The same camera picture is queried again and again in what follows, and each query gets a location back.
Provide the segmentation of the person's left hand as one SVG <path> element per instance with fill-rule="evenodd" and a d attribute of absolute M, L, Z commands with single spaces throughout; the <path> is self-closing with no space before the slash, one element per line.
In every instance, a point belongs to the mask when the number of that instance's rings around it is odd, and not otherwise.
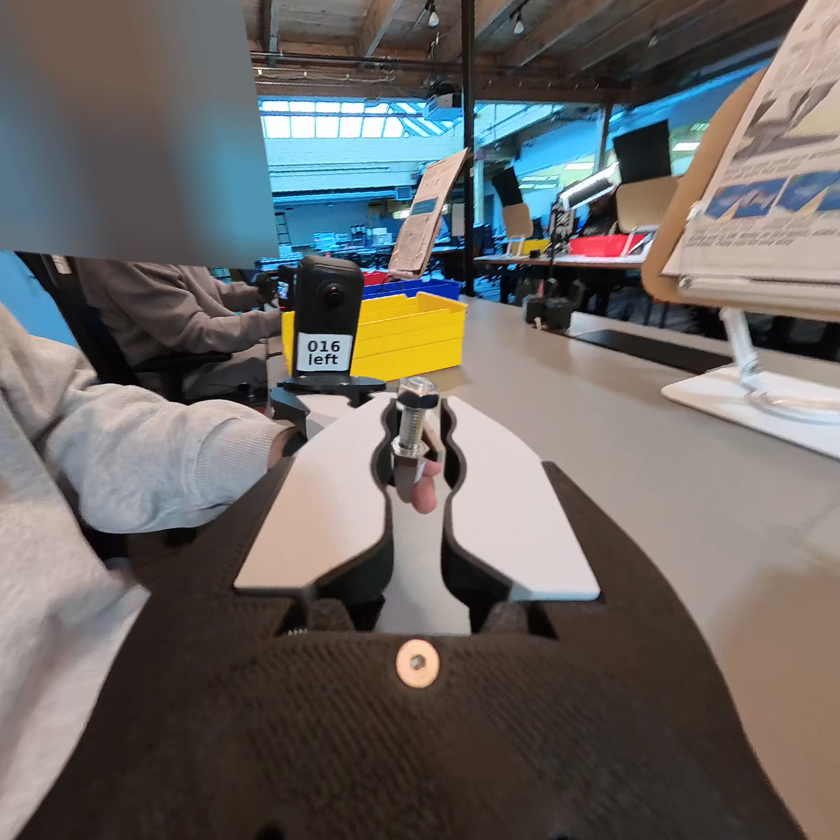
<path fill-rule="evenodd" d="M 302 440 L 303 438 L 297 429 L 289 427 L 282 430 L 269 448 L 267 468 L 275 467 L 287 454 L 287 450 L 291 450 L 291 444 L 294 442 L 300 443 Z M 434 479 L 440 474 L 441 470 L 440 464 L 427 461 L 421 478 L 413 486 L 411 504 L 422 515 L 432 513 L 437 507 Z"/>

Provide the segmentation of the silver hex nut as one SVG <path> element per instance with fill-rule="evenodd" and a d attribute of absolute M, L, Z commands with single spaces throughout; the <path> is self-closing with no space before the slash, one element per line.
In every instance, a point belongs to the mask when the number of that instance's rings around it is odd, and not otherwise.
<path fill-rule="evenodd" d="M 440 399 L 438 386 L 421 375 L 402 378 L 397 386 L 395 399 L 403 406 L 413 410 L 432 410 Z"/>

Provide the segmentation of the printed instruction sheet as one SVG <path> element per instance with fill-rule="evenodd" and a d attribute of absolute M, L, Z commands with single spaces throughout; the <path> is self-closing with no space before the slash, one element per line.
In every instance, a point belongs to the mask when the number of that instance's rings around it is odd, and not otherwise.
<path fill-rule="evenodd" d="M 838 285 L 839 2 L 806 2 L 690 200 L 666 274 Z"/>

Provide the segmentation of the wide red plastic tray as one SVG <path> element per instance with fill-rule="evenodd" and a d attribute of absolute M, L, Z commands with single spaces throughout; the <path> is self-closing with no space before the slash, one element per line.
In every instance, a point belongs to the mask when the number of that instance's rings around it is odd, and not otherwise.
<path fill-rule="evenodd" d="M 594 259 L 614 259 L 635 256 L 644 249 L 650 234 L 609 234 L 580 236 L 569 242 L 570 256 Z"/>

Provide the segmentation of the cardboard sign board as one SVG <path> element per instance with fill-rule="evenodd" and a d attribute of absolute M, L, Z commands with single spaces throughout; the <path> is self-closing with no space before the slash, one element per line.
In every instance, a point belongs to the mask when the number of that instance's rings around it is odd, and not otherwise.
<path fill-rule="evenodd" d="M 469 152 L 463 149 L 426 168 L 393 248 L 387 267 L 389 277 L 411 280 L 424 274 L 444 205 L 466 162 Z"/>

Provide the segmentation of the tan and white document stand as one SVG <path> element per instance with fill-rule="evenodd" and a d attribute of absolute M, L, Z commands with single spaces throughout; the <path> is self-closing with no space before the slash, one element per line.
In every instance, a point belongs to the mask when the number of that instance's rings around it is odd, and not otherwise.
<path fill-rule="evenodd" d="M 621 257 L 644 256 L 676 194 L 679 177 L 622 184 L 616 189 L 617 230 L 626 236 Z"/>
<path fill-rule="evenodd" d="M 821 315 L 837 326 L 838 289 L 764 276 L 713 277 L 683 268 L 686 226 L 699 217 L 700 200 L 718 173 L 764 74 L 761 71 L 745 81 L 712 118 L 643 264 L 644 288 L 655 298 L 719 309 L 733 358 L 729 366 L 668 385 L 662 395 L 671 402 L 837 460 L 838 387 L 764 369 L 749 332 L 747 312 L 793 318 Z"/>
<path fill-rule="evenodd" d="M 524 243 L 530 239 L 533 231 L 529 205 L 519 203 L 504 206 L 501 214 L 507 241 L 505 256 L 522 256 Z"/>

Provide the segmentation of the blue plastic bin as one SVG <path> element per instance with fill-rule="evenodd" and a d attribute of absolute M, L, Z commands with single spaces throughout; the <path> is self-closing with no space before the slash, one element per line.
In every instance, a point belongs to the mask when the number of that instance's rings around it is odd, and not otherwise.
<path fill-rule="evenodd" d="M 460 296 L 460 286 L 446 279 L 400 279 L 389 276 L 389 280 L 381 286 L 364 286 L 362 299 L 367 301 L 401 295 L 414 298 L 420 292 L 456 301 Z"/>

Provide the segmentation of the person's left forearm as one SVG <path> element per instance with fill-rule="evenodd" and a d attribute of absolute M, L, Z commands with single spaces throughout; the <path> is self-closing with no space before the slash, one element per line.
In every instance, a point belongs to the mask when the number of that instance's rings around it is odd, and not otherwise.
<path fill-rule="evenodd" d="M 102 532 L 192 528 L 215 519 L 277 465 L 295 430 L 224 401 L 191 406 L 139 387 L 67 387 L 48 451 Z"/>

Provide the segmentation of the black stand with checkered marker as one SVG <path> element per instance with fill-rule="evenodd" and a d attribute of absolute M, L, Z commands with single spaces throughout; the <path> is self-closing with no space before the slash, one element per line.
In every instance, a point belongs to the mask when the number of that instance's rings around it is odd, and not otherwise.
<path fill-rule="evenodd" d="M 549 271 L 547 281 L 553 282 L 554 268 L 562 257 L 567 256 L 569 245 L 574 233 L 574 211 L 570 209 L 568 200 L 557 196 L 549 218 Z"/>

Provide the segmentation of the black office chair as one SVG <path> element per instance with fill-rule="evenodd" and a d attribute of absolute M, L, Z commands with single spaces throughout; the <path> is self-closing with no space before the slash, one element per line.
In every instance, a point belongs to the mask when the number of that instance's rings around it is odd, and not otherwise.
<path fill-rule="evenodd" d="M 73 261 L 69 262 L 67 269 L 60 269 L 51 255 L 22 251 L 17 251 L 15 255 L 52 298 L 81 351 L 103 382 L 141 385 L 139 375 L 151 375 L 160 384 L 160 394 L 166 399 L 186 403 L 184 380 L 189 374 L 208 365 L 226 363 L 233 358 L 231 353 L 181 352 L 165 353 L 130 364 L 101 321 L 98 311 L 88 305 L 74 272 Z"/>

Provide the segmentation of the long work table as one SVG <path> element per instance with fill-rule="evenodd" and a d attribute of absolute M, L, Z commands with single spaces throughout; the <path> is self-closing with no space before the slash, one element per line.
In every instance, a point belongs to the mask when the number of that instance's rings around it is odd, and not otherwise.
<path fill-rule="evenodd" d="M 641 282 L 643 260 L 631 255 L 624 258 L 585 258 L 566 255 L 552 259 L 512 256 L 482 256 L 474 259 L 477 277 L 494 280 L 499 286 L 499 302 L 521 304 L 533 291 L 539 291 L 543 282 L 554 284 L 565 292 L 578 280 L 584 295 L 581 310 L 604 317 L 615 291 L 626 287 L 637 288 Z"/>

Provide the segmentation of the white bar lamp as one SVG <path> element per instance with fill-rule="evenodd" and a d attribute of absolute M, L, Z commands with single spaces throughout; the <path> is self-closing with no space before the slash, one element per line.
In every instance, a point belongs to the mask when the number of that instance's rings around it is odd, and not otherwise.
<path fill-rule="evenodd" d="M 608 194 L 616 186 L 616 177 L 621 177 L 617 161 L 584 178 L 584 180 L 566 187 L 558 195 L 561 209 L 569 212 L 580 205 L 588 204 L 596 198 Z"/>

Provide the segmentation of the silver hex bolt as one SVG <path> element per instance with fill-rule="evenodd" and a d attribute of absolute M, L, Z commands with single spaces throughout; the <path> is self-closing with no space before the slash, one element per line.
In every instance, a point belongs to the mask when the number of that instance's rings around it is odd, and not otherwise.
<path fill-rule="evenodd" d="M 424 437 L 427 410 L 392 401 L 393 433 L 391 450 L 397 463 L 414 463 L 430 459 L 432 449 Z"/>

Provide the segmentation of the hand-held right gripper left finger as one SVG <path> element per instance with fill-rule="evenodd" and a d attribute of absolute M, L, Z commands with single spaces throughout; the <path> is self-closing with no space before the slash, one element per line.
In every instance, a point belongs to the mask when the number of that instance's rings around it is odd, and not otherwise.
<path fill-rule="evenodd" d="M 387 394 L 349 408 L 291 459 L 234 588 L 349 608 L 381 600 L 394 566 Z"/>

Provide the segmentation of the black desk mat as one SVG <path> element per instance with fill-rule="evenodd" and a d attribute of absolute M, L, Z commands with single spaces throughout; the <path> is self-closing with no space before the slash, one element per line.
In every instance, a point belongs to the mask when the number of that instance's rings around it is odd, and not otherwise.
<path fill-rule="evenodd" d="M 614 329 L 583 332 L 573 336 L 573 339 L 693 375 L 703 375 L 733 365 L 732 357 L 725 354 Z"/>

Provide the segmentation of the black pole with round disc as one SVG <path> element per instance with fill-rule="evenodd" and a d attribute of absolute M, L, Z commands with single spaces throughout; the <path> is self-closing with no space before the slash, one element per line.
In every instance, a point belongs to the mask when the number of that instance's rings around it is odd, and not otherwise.
<path fill-rule="evenodd" d="M 476 3 L 462 1 L 461 10 L 461 68 L 462 105 L 465 142 L 464 162 L 464 295 L 473 298 L 475 292 L 475 35 Z"/>

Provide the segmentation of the person's grey sweatshirt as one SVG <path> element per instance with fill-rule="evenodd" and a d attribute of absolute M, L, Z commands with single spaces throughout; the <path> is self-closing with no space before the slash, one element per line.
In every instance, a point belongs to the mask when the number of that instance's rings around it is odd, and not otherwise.
<path fill-rule="evenodd" d="M 79 524 L 89 363 L 5 308 L 1 340 L 1 830 L 15 838 L 76 748 L 147 594 L 107 569 Z"/>

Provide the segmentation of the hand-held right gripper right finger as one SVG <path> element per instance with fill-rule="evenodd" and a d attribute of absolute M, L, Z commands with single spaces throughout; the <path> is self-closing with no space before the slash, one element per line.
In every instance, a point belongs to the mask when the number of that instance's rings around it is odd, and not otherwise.
<path fill-rule="evenodd" d="M 550 480 L 517 435 L 462 399 L 441 406 L 441 574 L 472 632 L 501 603 L 594 602 L 601 587 Z"/>

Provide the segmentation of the grey desk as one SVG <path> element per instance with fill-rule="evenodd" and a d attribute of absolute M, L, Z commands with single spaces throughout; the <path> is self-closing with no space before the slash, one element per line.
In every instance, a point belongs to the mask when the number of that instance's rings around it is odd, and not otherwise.
<path fill-rule="evenodd" d="M 838 838 L 838 462 L 674 404 L 680 371 L 473 299 L 444 394 L 551 460 L 654 561 L 705 635 L 766 773 Z"/>

